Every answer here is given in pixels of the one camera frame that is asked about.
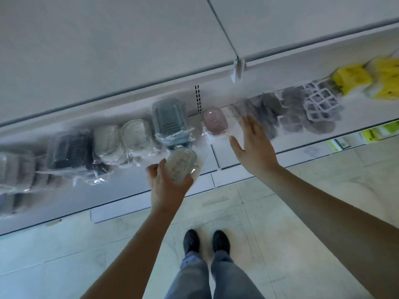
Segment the person's left hand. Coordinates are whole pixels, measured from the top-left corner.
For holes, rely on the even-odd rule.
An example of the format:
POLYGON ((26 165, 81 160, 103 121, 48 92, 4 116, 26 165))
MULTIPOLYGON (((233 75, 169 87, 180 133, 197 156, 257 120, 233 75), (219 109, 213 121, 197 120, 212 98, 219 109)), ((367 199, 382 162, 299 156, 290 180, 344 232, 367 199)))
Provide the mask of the person's left hand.
POLYGON ((176 184, 167 176, 167 181, 149 184, 151 188, 151 214, 168 214, 175 216, 193 179, 187 175, 183 183, 176 184))

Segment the person's right hand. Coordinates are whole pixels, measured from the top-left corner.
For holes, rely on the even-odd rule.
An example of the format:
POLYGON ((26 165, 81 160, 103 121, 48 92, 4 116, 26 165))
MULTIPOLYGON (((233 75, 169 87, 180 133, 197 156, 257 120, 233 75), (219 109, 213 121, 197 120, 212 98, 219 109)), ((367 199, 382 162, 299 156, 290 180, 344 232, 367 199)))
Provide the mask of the person's right hand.
POLYGON ((261 180, 280 167, 276 153, 262 125, 251 115, 241 117, 240 122, 246 155, 238 161, 250 174, 261 180))

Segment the clear plastic soap box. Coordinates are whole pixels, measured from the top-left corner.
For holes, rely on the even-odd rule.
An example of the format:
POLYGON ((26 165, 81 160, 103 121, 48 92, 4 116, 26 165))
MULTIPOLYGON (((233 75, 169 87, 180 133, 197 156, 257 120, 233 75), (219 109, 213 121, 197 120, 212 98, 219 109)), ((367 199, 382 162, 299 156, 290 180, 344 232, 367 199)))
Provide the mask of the clear plastic soap box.
POLYGON ((202 165, 201 157, 194 150, 180 146, 171 151, 166 160, 165 170, 173 182, 181 184, 187 175, 190 175, 195 182, 200 175, 202 165))

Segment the person's left forearm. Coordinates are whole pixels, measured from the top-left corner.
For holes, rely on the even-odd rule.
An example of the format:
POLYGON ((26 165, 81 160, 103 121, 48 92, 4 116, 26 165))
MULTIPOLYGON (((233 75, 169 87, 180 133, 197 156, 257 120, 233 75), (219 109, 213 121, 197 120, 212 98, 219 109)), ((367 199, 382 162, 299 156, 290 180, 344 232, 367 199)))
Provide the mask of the person's left forearm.
POLYGON ((81 299, 142 299, 178 205, 153 206, 122 252, 81 299))

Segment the person's right forearm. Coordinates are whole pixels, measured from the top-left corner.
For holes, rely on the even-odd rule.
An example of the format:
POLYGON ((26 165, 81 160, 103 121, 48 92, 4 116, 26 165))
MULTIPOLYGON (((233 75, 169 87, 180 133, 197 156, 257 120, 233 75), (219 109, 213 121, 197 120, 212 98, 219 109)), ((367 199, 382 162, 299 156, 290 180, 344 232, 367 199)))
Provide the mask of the person's right forearm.
POLYGON ((376 299, 399 299, 399 229, 279 165, 254 166, 269 187, 376 299))

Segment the pink wrapped soap box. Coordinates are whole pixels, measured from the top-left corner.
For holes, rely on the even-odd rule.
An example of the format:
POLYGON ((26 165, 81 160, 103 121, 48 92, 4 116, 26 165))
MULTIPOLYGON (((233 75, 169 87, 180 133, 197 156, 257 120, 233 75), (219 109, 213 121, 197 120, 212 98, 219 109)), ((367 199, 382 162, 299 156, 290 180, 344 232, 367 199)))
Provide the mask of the pink wrapped soap box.
POLYGON ((221 108, 211 107, 202 113, 202 130, 209 141, 228 135, 229 124, 221 108))

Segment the white wrapped soap box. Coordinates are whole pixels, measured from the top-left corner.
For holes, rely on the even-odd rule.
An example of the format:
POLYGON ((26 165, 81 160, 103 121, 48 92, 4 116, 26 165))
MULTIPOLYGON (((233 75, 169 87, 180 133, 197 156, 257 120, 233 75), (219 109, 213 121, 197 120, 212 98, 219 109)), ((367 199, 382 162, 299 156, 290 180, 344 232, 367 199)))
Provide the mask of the white wrapped soap box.
POLYGON ((94 162, 121 165, 127 160, 126 149, 118 125, 103 125, 92 130, 94 162))
POLYGON ((131 120, 121 130, 124 145, 131 156, 144 157, 156 153, 152 129, 146 120, 131 120))

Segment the white shelf unit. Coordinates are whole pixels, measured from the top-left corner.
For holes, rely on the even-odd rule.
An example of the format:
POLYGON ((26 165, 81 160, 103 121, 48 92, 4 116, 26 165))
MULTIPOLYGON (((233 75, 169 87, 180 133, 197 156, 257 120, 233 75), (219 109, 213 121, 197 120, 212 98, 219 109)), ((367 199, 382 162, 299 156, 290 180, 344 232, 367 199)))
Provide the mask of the white shelf unit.
MULTIPOLYGON (((235 83, 229 75, 231 65, 3 126, 0 127, 0 146, 30 147, 42 151, 52 134, 140 118, 150 114, 154 102, 171 97, 183 101, 192 116, 189 120, 195 127, 197 139, 197 134, 201 136, 202 133, 201 110, 212 106, 224 107, 263 92, 306 84, 326 77, 339 67, 394 53, 399 55, 399 23, 250 61, 242 64, 242 80, 235 83)), ((314 156, 304 156, 304 153, 300 156, 299 152, 305 151, 303 147, 315 147, 318 142, 399 119, 398 101, 379 102, 360 93, 345 98, 343 106, 342 119, 330 134, 315 135, 305 130, 299 134, 279 135, 273 141, 279 160, 284 165, 289 161, 292 165, 312 160, 314 156)), ((205 154, 205 160, 188 196, 252 177, 238 164, 227 139, 212 145, 203 138, 198 141, 195 145, 199 153, 205 154)), ((146 209, 150 205, 150 190, 145 175, 142 167, 131 167, 115 170, 110 180, 99 185, 85 182, 76 186, 65 184, 55 192, 44 193, 44 199, 55 199, 54 202, 1 220, 0 235, 91 209, 94 209, 91 212, 93 222, 146 209)))

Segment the pile of dark grey trays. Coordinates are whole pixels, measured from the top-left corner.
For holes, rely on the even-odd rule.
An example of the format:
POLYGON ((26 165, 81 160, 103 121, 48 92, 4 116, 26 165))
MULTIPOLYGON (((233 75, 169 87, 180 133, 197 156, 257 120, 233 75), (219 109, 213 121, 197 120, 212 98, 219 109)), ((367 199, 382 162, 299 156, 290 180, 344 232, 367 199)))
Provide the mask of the pile of dark grey trays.
POLYGON ((228 106, 231 115, 240 121, 240 117, 251 115, 260 123, 269 140, 277 137, 278 116, 283 114, 283 107, 275 93, 262 93, 243 99, 228 106))

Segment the blue-grey wrapped drain box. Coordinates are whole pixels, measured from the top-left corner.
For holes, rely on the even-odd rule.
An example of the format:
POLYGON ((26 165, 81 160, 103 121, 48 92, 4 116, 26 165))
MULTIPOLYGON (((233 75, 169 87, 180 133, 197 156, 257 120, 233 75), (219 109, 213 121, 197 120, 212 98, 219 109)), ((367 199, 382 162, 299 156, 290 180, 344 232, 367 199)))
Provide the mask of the blue-grey wrapped drain box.
POLYGON ((192 148, 195 140, 182 103, 176 98, 159 100, 151 106, 156 139, 167 150, 192 148))

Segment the grey ice cube tray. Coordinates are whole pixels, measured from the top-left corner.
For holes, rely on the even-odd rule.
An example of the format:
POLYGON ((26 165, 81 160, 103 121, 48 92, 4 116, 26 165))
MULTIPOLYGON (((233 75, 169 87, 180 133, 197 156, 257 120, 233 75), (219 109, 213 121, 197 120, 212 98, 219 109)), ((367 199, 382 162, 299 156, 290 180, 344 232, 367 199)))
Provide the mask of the grey ice cube tray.
POLYGON ((303 86, 295 86, 282 90, 281 103, 283 115, 278 117, 278 122, 283 134, 301 133, 304 131, 306 120, 303 107, 305 91, 303 86))

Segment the clear plastic price tag holder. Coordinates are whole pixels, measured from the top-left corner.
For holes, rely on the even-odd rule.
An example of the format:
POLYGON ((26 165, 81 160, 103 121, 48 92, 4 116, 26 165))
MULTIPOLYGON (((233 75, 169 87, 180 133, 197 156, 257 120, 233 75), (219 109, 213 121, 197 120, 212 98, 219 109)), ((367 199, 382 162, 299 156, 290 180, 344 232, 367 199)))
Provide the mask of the clear plastic price tag holder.
POLYGON ((246 67, 245 59, 234 60, 233 70, 230 74, 230 78, 233 84, 242 82, 245 67, 246 67))

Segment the person's left black shoe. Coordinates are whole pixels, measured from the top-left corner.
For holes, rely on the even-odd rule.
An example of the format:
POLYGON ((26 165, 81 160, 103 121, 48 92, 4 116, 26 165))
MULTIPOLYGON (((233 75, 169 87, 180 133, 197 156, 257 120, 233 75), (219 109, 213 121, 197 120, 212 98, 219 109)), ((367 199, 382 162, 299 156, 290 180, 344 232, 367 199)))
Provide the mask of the person's left black shoe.
POLYGON ((183 238, 183 250, 185 256, 190 252, 199 253, 200 251, 200 238, 197 231, 194 229, 189 229, 183 238))

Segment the person's black shoe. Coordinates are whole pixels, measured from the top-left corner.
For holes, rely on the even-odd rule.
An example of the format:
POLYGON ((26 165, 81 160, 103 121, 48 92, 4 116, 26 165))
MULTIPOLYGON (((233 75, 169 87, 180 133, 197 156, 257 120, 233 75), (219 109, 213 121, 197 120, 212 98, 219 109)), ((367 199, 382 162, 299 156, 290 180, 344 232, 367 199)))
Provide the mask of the person's black shoe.
POLYGON ((194 229, 189 229, 183 238, 183 250, 185 256, 190 252, 199 253, 200 251, 200 238, 197 231, 194 229))
POLYGON ((213 233, 212 249, 214 253, 224 251, 227 255, 230 255, 231 244, 226 233, 222 230, 217 230, 213 233))

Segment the dark grey wrapped drain box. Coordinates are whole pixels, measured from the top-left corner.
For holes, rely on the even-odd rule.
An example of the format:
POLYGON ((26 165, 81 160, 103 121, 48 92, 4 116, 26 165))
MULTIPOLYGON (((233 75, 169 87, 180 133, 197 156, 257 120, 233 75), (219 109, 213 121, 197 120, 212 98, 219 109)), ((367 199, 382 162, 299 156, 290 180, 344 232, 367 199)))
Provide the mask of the dark grey wrapped drain box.
POLYGON ((78 181, 98 185, 107 182, 110 166, 94 159, 90 130, 70 130, 50 138, 41 172, 72 180, 74 185, 78 181))

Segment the person's right black shoe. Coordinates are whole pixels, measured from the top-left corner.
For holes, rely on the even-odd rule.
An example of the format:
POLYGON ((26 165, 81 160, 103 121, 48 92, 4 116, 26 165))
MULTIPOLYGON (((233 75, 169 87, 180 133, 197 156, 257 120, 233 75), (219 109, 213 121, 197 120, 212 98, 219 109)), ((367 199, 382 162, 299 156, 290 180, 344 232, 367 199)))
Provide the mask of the person's right black shoe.
POLYGON ((231 244, 226 233, 222 230, 217 230, 213 233, 212 249, 214 253, 224 251, 227 255, 230 255, 231 244))

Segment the white lattice ice cube tray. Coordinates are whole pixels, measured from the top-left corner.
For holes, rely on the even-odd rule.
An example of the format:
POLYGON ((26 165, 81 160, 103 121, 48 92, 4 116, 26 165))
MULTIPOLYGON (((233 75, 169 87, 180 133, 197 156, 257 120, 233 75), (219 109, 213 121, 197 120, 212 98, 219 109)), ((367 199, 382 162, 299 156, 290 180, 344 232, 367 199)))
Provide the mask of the white lattice ice cube tray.
POLYGON ((302 86, 303 108, 311 122, 339 121, 344 106, 341 90, 331 78, 314 80, 302 86))

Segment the person's left jeans leg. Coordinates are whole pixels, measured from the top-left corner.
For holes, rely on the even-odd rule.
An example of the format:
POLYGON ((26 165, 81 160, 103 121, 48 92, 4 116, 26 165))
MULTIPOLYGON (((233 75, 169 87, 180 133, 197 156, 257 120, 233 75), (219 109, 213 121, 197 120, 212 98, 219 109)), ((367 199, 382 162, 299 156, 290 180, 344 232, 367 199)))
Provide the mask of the person's left jeans leg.
POLYGON ((198 252, 186 254, 164 299, 212 299, 208 265, 198 252))

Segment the person's jeans leg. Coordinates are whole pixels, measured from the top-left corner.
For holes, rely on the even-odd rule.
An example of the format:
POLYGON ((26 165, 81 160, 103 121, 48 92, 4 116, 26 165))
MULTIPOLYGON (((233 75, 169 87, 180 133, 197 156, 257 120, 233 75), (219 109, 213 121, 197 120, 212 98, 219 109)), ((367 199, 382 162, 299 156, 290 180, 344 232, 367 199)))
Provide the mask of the person's jeans leg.
POLYGON ((186 254, 164 299, 212 299, 208 265, 198 252, 186 254))
POLYGON ((215 252, 211 273, 216 284, 213 299, 265 299, 249 276, 224 250, 215 252))

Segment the person's right jeans leg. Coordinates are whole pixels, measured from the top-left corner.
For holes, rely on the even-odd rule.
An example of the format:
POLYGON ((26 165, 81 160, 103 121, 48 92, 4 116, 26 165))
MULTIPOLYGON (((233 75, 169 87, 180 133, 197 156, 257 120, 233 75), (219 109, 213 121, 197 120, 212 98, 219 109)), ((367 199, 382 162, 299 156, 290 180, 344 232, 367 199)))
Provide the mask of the person's right jeans leg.
POLYGON ((213 299, 265 299, 249 276, 224 250, 215 252, 211 273, 216 284, 213 299))

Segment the white shelf board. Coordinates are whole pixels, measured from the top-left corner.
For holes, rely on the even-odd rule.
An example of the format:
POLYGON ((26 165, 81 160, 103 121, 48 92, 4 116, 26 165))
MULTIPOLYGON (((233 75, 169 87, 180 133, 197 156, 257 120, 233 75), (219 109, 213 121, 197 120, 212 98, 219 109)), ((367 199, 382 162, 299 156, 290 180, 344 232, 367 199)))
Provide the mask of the white shelf board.
POLYGON ((399 0, 0 0, 0 127, 399 25, 399 0))

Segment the pile of grey wrapped boxes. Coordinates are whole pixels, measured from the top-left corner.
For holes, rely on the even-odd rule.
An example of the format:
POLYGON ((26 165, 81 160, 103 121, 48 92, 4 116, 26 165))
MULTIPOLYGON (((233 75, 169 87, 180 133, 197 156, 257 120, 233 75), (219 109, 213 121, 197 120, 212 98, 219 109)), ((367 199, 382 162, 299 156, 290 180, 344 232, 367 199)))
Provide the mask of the pile of grey wrapped boxes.
POLYGON ((32 189, 37 185, 36 157, 30 151, 0 151, 0 219, 35 208, 32 189))

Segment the yellow and white packet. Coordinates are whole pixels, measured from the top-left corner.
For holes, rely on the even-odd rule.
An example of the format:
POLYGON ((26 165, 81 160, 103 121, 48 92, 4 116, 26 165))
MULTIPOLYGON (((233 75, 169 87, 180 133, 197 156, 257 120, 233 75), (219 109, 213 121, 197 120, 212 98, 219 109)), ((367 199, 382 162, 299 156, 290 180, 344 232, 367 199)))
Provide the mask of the yellow and white packet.
POLYGON ((372 83, 364 90, 374 99, 399 99, 399 58, 377 57, 369 61, 365 70, 372 83))

